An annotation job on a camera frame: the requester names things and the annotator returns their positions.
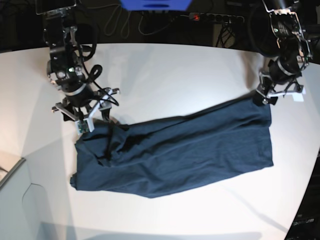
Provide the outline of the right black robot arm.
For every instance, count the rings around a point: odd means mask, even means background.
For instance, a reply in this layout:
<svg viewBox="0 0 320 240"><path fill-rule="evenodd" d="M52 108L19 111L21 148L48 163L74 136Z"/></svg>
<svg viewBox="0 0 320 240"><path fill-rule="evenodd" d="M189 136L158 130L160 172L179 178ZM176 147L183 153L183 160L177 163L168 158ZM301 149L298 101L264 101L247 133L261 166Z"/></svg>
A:
<svg viewBox="0 0 320 240"><path fill-rule="evenodd" d="M43 40L49 48L46 66L48 80L64 94L61 102L52 107L60 112L64 121L89 122L90 115L98 110L104 121L110 122L110 110L118 101L113 97L117 88L102 88L96 82L103 67L94 65L91 70L85 66L96 53L100 33L92 12L79 0L37 0L35 12L44 18ZM90 21L91 45L81 44L77 38L76 12Z"/></svg>

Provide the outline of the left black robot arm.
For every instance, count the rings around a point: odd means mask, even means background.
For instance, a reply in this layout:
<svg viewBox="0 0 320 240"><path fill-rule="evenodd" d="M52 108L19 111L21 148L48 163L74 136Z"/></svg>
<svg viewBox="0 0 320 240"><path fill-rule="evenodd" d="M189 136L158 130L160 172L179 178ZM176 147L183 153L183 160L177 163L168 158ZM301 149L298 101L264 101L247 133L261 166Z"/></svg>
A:
<svg viewBox="0 0 320 240"><path fill-rule="evenodd" d="M253 95L253 103L258 107L275 105L279 97L292 96L295 102L302 102L305 87L298 82L302 72L313 57L310 41L300 23L298 0L261 0L251 9L247 20L249 40L255 50L269 58L268 69L258 74L259 84ZM252 20L258 8L268 14L270 29L276 38L279 52L263 52L256 44L252 32Z"/></svg>

